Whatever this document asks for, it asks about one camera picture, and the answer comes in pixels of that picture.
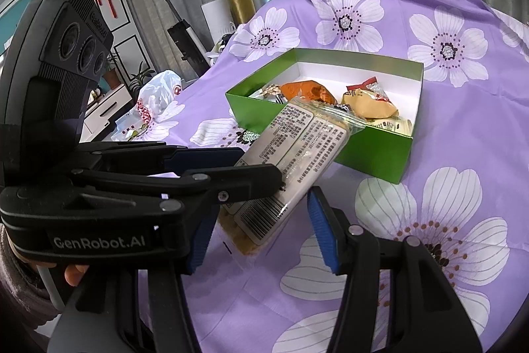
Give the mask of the black upright vacuum cleaner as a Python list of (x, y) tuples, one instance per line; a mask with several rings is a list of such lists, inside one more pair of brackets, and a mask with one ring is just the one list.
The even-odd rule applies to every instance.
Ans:
[(180, 16), (172, 2), (164, 1), (176, 19), (176, 23), (168, 29), (170, 38), (182, 53), (182, 59), (187, 61), (194, 72), (201, 77), (210, 69), (206, 49), (191, 25)]

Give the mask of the pale yellow snack packet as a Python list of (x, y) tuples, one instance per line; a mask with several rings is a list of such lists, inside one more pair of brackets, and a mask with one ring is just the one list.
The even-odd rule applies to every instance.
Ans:
[(368, 125), (386, 130), (392, 133), (400, 133), (405, 136), (412, 135), (412, 122), (400, 116), (391, 116), (382, 119), (370, 119)]

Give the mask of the clear orange-label snack packet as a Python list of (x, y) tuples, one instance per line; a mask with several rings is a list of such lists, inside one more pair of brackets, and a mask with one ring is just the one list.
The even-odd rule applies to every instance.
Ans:
[(288, 99), (283, 95), (281, 86), (270, 84), (266, 87), (256, 90), (250, 95), (251, 99), (264, 100), (276, 104), (286, 104)]

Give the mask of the white red plastic bag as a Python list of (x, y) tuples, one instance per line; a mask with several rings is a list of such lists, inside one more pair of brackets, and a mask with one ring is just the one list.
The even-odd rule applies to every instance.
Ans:
[(181, 78), (167, 70), (155, 75), (140, 90), (135, 105), (117, 120), (113, 142), (160, 142), (179, 122), (176, 116), (185, 108), (177, 102)]

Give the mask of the orange snack packet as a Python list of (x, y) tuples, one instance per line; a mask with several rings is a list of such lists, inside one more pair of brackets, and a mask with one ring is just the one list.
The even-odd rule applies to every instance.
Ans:
[(280, 90), (287, 100), (301, 97), (306, 100), (315, 100), (326, 104), (335, 105), (335, 97), (322, 84), (316, 81), (295, 81), (282, 84)]

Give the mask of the silver small snack packet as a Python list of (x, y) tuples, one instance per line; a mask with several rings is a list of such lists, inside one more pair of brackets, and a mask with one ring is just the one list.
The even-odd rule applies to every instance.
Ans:
[(334, 108), (335, 109), (339, 109), (339, 110), (344, 111), (344, 112), (354, 113), (354, 111), (352, 110), (352, 108), (348, 104), (336, 104), (336, 105), (334, 105)]

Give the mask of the potted green plant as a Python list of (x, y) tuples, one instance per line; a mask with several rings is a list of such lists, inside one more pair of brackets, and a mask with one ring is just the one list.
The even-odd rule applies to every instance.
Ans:
[(156, 71), (148, 66), (145, 61), (141, 61), (136, 74), (132, 75), (132, 80), (128, 84), (130, 95), (134, 101), (138, 100), (141, 88), (156, 75)]

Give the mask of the yellow cracker snack packet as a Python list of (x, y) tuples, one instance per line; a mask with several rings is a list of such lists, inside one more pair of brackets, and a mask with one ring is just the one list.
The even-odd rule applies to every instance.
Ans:
[(342, 103), (348, 105), (355, 115), (366, 119), (384, 119), (399, 114), (375, 76), (361, 84), (348, 86)]

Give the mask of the white cylindrical air purifier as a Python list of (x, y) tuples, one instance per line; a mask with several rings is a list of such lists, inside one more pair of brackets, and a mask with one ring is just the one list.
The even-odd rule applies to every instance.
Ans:
[(213, 44), (218, 43), (225, 35), (236, 30), (227, 0), (214, 0), (202, 5), (204, 19), (210, 30)]

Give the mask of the long beige cracker package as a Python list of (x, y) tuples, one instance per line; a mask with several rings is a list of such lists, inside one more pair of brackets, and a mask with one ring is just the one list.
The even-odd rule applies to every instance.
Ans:
[(268, 197), (223, 205), (218, 221), (234, 248), (244, 256), (259, 254), (350, 137), (366, 125), (350, 110), (302, 97), (291, 100), (238, 161), (242, 167), (276, 166), (282, 185)]

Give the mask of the white tv cabinet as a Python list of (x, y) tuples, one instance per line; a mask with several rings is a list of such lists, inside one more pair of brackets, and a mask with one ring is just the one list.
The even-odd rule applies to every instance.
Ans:
[(128, 88), (121, 84), (87, 109), (80, 142), (102, 141), (116, 128), (117, 120), (133, 107)]

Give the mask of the white panelled door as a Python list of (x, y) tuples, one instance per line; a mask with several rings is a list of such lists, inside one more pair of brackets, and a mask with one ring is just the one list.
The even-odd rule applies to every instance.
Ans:
[(145, 61), (148, 66), (152, 67), (152, 61), (142, 42), (128, 2), (126, 0), (113, 0), (113, 3), (117, 10), (117, 19), (111, 16), (106, 1), (99, 8), (113, 34), (111, 53), (117, 67), (117, 74), (120, 80), (128, 85), (132, 80), (132, 75), (138, 72), (140, 62)]

